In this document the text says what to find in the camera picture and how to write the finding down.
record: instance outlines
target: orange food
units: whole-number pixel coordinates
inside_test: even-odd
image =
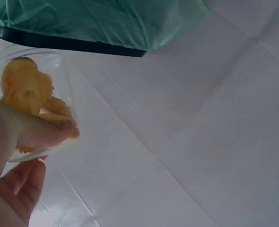
[[[51,96],[54,87],[50,76],[40,72],[32,59],[19,58],[8,63],[2,73],[1,89],[1,99],[9,106],[48,121],[72,120],[75,129],[70,138],[79,136],[70,108],[61,99]],[[21,153],[35,150],[24,146],[17,146],[17,149]]]
[[[1,88],[6,104],[29,114],[38,114],[53,90],[50,77],[29,58],[14,59],[5,66]]]

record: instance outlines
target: green plastic sheet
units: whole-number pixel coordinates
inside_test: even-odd
[[[150,51],[189,32],[202,0],[0,0],[0,25]]]

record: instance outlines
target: black edge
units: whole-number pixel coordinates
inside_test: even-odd
[[[14,44],[36,48],[104,53],[130,57],[142,57],[146,53],[146,51],[100,42],[88,42],[55,36],[38,35],[5,26],[0,26],[0,38]]]

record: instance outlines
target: crease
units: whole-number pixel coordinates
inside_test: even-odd
[[[143,33],[144,33],[145,45],[146,45],[147,48],[149,48],[148,40],[147,40],[147,31],[146,31],[146,29],[145,29],[144,22],[143,22],[143,20],[140,18],[139,14],[136,12],[136,10],[133,9],[133,7],[132,7],[131,4],[129,3],[129,1],[126,0],[126,2],[127,2],[127,4],[129,5],[129,7],[132,9],[132,11],[135,13],[135,15],[136,15],[136,17],[137,17],[137,19],[138,19],[139,24],[140,24],[140,26],[141,26],[141,28],[142,28]]]
[[[87,6],[84,4],[83,0],[80,1],[81,4],[84,6],[84,9],[92,16],[92,18],[95,20],[96,24],[98,25],[98,27],[101,29],[101,31],[103,32],[103,34],[105,35],[107,41],[109,44],[113,44],[110,39],[108,38],[105,30],[102,28],[102,26],[100,25],[100,23],[98,22],[98,20],[95,18],[95,16],[90,12],[90,10],[87,8]]]
[[[55,224],[59,227],[59,223],[56,220],[56,218],[54,218],[54,216],[52,215],[52,213],[47,209],[46,205],[40,200],[40,203],[42,204],[42,206],[47,210],[47,212],[51,215],[51,217],[54,219]]]
[[[93,212],[91,211],[91,209],[89,208],[89,206],[84,202],[84,200],[81,198],[81,196],[77,193],[77,191],[75,190],[75,188],[73,187],[73,185],[70,183],[70,181],[67,179],[67,177],[65,176],[65,174],[63,173],[63,171],[60,169],[59,172],[63,175],[65,181],[69,184],[69,186],[71,187],[72,191],[76,194],[76,196],[78,197],[78,199],[82,202],[82,204],[87,208],[87,210],[89,211],[89,213],[92,215],[93,219],[95,220],[96,224],[101,227],[101,225],[98,223],[95,215],[93,214]]]

